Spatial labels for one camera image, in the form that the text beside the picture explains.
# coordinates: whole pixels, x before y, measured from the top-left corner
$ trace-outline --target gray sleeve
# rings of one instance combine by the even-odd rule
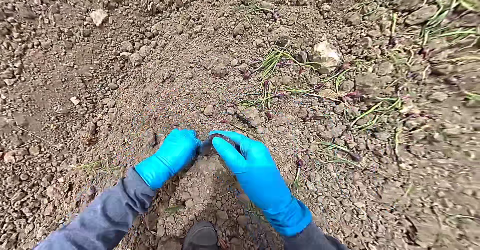
[[[155,191],[130,168],[127,176],[88,205],[70,224],[53,232],[35,250],[110,250],[122,240]]]
[[[319,227],[311,222],[301,233],[283,237],[285,250],[348,250],[339,240],[325,235]]]

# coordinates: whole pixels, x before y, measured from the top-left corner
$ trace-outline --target black shoe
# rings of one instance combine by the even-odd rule
[[[185,236],[182,250],[219,250],[217,232],[210,222],[196,223]]]

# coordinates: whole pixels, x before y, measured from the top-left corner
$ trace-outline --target gloved hand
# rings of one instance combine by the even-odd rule
[[[310,210],[291,194],[267,147],[237,132],[212,133],[225,135],[240,145],[241,154],[222,138],[215,137],[212,141],[243,191],[263,211],[273,228],[284,236],[302,232],[312,221]]]
[[[158,151],[135,166],[140,177],[155,190],[179,172],[195,156],[200,140],[193,130],[172,130]]]

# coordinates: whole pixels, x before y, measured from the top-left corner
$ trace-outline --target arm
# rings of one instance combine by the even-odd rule
[[[52,233],[36,250],[113,249],[139,213],[147,211],[155,191],[130,168],[67,226]]]
[[[191,161],[199,145],[194,131],[172,130],[154,155],[130,168],[126,178],[95,198],[70,224],[49,235],[35,249],[113,249],[135,217],[148,210],[155,190]]]
[[[243,191],[283,236],[285,249],[346,250],[315,226],[310,210],[291,194],[265,145],[236,132],[211,133],[223,134],[240,146],[239,152],[222,138],[212,140]]]

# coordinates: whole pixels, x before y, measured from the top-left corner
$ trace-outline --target tilled soil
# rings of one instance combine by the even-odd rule
[[[351,249],[476,249],[479,10],[0,0],[0,248],[34,247],[179,127],[264,142],[316,224]],[[223,249],[282,248],[225,167],[199,156],[118,248],[180,249],[200,220]]]

